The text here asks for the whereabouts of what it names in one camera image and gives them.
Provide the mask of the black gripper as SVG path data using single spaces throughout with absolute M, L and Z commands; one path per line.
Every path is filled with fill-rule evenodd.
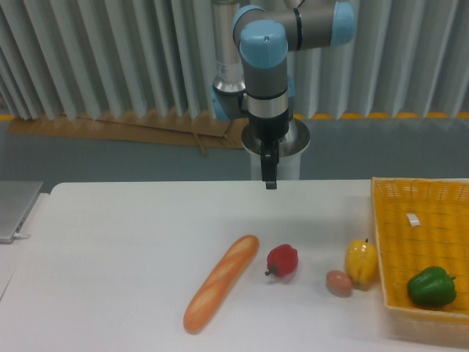
M 278 142 L 275 141 L 288 132 L 288 113 L 274 117 L 249 114 L 248 118 L 253 136 L 262 141 L 259 154 L 262 180 L 267 190 L 277 189 Z

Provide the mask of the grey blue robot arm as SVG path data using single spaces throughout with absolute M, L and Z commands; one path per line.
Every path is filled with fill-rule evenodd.
M 286 158 L 300 157 L 310 133 L 295 122 L 290 52 L 344 45 L 355 36 L 355 9 L 347 1 L 287 1 L 283 11 L 212 1 L 217 74 L 211 99 L 220 120 L 248 118 L 242 144 L 257 162 L 266 188 L 284 179 Z

